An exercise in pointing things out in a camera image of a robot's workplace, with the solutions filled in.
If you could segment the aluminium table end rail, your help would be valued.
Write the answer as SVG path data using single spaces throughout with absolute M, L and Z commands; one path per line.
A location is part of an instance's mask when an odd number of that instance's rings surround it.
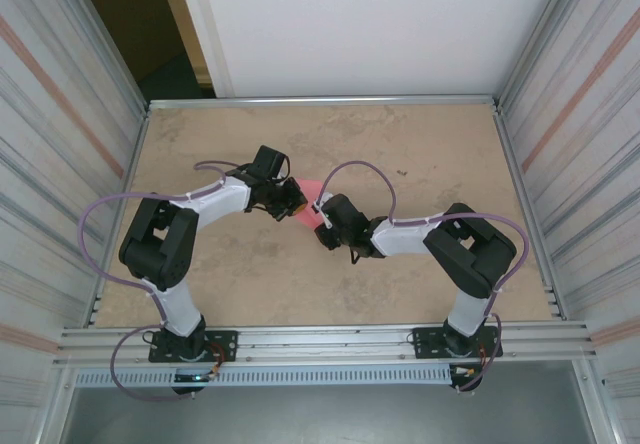
M 385 106 L 385 105 L 493 105 L 491 95 L 399 95 L 254 97 L 151 100 L 149 109 L 233 109 L 260 107 Z

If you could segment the pink paper sheet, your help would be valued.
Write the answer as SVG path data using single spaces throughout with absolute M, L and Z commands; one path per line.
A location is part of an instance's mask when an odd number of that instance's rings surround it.
M 322 215 L 315 209 L 314 202 L 317 200 L 323 183 L 317 180 L 307 180 L 297 178 L 301 192 L 307 200 L 306 207 L 295 215 L 295 218 L 311 230 L 315 230 L 324 223 Z

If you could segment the ribbed translucent enclosure panel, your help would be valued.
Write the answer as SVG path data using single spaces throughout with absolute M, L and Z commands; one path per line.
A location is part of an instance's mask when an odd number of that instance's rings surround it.
M 0 444 L 35 442 L 146 106 L 90 0 L 0 0 Z
M 549 0 L 498 102 L 561 312 L 640 444 L 640 0 Z

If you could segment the wide aluminium mounting rail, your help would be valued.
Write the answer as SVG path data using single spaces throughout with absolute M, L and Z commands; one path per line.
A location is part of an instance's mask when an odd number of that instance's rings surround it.
M 366 326 L 238 327 L 230 354 L 236 366 L 395 364 L 413 361 L 413 324 Z M 70 329 L 62 333 L 56 367 L 104 368 L 124 328 Z M 596 357 L 586 325 L 575 321 L 505 322 L 504 361 L 571 361 Z

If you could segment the aluminium table side rail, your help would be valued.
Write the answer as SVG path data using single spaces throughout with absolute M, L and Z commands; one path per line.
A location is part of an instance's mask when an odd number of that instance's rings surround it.
M 565 313 L 563 299 L 557 290 L 555 271 L 543 242 L 541 227 L 538 224 L 531 199 L 529 198 L 525 187 L 524 174 L 517 162 L 505 120 L 497 107 L 494 108 L 493 120 L 524 217 L 530 240 L 530 247 L 536 259 L 537 267 L 541 276 L 541 282 L 545 293 L 551 298 L 549 307 L 552 318 L 566 321 L 567 315 Z
M 144 140 L 147 134 L 150 115 L 151 115 L 151 111 L 148 111 L 144 120 L 142 121 L 140 130 L 133 148 L 133 154 L 129 163 L 129 167 L 126 171 L 126 174 L 124 176 L 124 181 L 120 189 L 121 192 L 129 192 L 131 190 L 131 186 L 132 186 L 136 169 L 138 166 L 138 162 L 140 159 L 140 154 L 141 154 L 142 147 L 144 145 Z M 117 238 L 119 235 L 120 226 L 122 224 L 122 220 L 124 217 L 125 208 L 126 208 L 126 202 L 124 200 L 120 200 L 115 207 L 113 227 L 111 229 L 109 239 L 105 244 L 103 257 L 100 262 L 100 267 L 103 271 L 108 271 L 110 269 L 112 258 L 114 256 L 114 252 L 117 244 Z M 106 279 L 104 277 L 98 276 L 96 289 L 93 296 L 93 301 L 86 317 L 85 326 L 87 328 L 93 328 L 95 326 L 97 315 L 101 307 L 105 283 L 106 283 Z

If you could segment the white door frame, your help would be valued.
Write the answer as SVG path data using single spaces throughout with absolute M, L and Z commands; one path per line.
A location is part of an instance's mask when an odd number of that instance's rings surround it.
M 236 91 L 222 46 L 211 0 L 167 0 L 196 81 L 217 98 Z

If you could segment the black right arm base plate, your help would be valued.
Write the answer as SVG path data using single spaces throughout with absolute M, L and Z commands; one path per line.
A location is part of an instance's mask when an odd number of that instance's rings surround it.
M 480 358 L 481 350 L 490 357 L 495 349 L 496 356 L 502 357 L 504 351 L 497 339 L 496 326 L 482 326 L 471 337 L 440 326 L 414 328 L 409 342 L 413 345 L 417 359 L 465 359 Z

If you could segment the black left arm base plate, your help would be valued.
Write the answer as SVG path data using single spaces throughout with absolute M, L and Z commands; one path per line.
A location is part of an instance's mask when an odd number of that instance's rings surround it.
M 169 331 L 145 332 L 143 341 L 150 345 L 151 363 L 216 363 L 234 362 L 238 333 L 236 331 L 204 330 L 188 337 Z

